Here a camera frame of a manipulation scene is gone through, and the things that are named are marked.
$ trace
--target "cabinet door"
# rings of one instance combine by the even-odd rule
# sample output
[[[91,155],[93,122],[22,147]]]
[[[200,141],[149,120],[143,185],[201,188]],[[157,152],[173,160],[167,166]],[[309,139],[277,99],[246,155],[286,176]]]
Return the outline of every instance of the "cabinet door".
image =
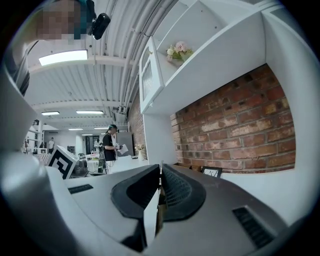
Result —
[[[143,114],[164,88],[157,50],[151,36],[139,62],[140,111]]]

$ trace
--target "black t-shirt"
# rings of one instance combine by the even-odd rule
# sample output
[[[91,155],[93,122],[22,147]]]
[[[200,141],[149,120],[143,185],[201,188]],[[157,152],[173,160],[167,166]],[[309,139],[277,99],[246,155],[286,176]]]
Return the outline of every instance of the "black t-shirt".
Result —
[[[103,152],[104,158],[106,161],[114,161],[116,160],[116,152],[114,150],[105,149],[105,146],[113,147],[112,138],[110,133],[106,133],[103,137]]]

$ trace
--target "black vent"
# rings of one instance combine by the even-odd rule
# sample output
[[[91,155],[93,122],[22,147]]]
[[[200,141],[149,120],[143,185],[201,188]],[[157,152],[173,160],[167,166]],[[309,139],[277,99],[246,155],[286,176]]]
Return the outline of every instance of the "black vent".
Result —
[[[86,185],[81,185],[81,186],[70,187],[70,188],[68,188],[68,190],[69,190],[70,194],[75,194],[75,193],[83,192],[86,190],[91,190],[93,188],[94,188],[93,186],[86,184]]]
[[[273,236],[254,218],[246,207],[234,209],[233,214],[258,249],[273,240]]]
[[[206,199],[205,188],[198,181],[175,170],[174,165],[163,165],[161,183],[168,207],[163,216],[164,222],[191,217]]]

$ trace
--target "red brick wall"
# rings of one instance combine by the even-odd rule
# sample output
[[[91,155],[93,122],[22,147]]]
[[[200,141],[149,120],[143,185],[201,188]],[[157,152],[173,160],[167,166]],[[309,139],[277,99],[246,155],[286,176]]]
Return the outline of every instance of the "red brick wall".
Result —
[[[171,116],[178,161],[226,173],[266,173],[295,166],[288,101],[268,65],[209,93]]]
[[[134,147],[138,144],[144,145],[144,150],[142,151],[145,159],[148,159],[146,151],[146,138],[145,138],[145,128],[144,128],[144,119],[140,112],[140,95],[139,91],[134,98],[132,105],[129,110],[128,122],[130,125],[130,132],[133,135],[133,151]]]

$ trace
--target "ceiling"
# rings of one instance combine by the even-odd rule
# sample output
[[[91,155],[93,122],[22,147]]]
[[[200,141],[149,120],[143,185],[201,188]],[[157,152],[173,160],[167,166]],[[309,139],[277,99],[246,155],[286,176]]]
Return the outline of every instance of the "ceiling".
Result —
[[[153,35],[177,0],[93,0],[97,15],[111,22],[100,40],[39,41],[28,55],[30,83],[25,99],[38,119],[59,130],[126,124],[126,112],[138,91],[138,60],[146,31]],[[42,67],[39,58],[72,50],[88,50],[88,60]],[[100,110],[80,115],[76,110]],[[41,112],[59,115],[42,116]]]

